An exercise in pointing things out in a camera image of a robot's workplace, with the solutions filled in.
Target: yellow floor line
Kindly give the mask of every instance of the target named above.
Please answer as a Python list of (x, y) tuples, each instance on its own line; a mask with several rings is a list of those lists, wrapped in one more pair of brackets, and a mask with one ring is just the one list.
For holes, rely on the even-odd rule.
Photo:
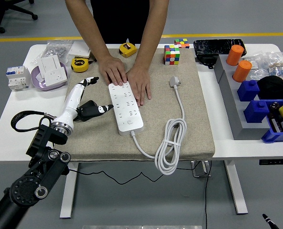
[[(272, 37), (283, 36), (283, 32), (257, 32), (257, 33), (193, 33), (193, 34), (163, 34), (162, 38), (188, 38), (188, 37)], [(48, 40), (82, 40), (82, 37), (28, 37), (28, 38), (0, 38), (0, 42), (30, 42)]]

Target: blue container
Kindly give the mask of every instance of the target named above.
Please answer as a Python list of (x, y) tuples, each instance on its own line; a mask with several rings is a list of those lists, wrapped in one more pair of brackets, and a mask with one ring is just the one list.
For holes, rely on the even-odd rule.
[(248, 123), (261, 123), (269, 112), (266, 102), (262, 100), (251, 100), (243, 111), (245, 120)]
[(241, 102), (253, 100), (259, 92), (260, 90), (255, 80), (243, 81), (237, 91)]
[[(262, 101), (265, 101), (268, 107), (274, 102), (278, 102), (280, 106), (283, 106), (283, 99), (262, 100)], [(261, 138), (263, 142), (265, 143), (283, 142), (283, 132), (280, 132), (280, 133), (274, 132), (269, 118), (268, 117), (266, 118), (270, 125), (270, 129)]]

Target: person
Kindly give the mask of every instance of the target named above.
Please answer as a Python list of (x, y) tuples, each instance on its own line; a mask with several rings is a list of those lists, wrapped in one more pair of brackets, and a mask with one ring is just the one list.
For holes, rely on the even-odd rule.
[[(106, 84), (127, 80), (138, 106), (151, 99), (149, 67), (165, 27), (169, 0), (65, 0), (71, 18), (99, 64)], [(125, 72), (106, 44), (140, 44), (134, 65)]]

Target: yellow tape measure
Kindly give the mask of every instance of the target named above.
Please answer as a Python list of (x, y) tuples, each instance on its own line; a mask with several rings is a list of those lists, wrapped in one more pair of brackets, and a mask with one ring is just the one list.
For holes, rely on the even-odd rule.
[(89, 60), (86, 58), (74, 58), (71, 61), (71, 68), (77, 73), (85, 72), (89, 68)]
[(128, 58), (136, 53), (137, 48), (131, 43), (124, 43), (119, 47), (119, 53), (124, 57)]

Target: orange cylinder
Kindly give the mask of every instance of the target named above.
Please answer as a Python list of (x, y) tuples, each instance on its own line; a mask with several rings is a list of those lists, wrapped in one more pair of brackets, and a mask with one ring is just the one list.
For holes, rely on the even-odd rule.
[(232, 78), (238, 83), (242, 83), (252, 68), (252, 63), (246, 60), (240, 61)]
[(229, 51), (228, 57), (226, 59), (226, 63), (231, 66), (236, 66), (244, 52), (244, 48), (238, 44), (235, 44), (231, 47)]

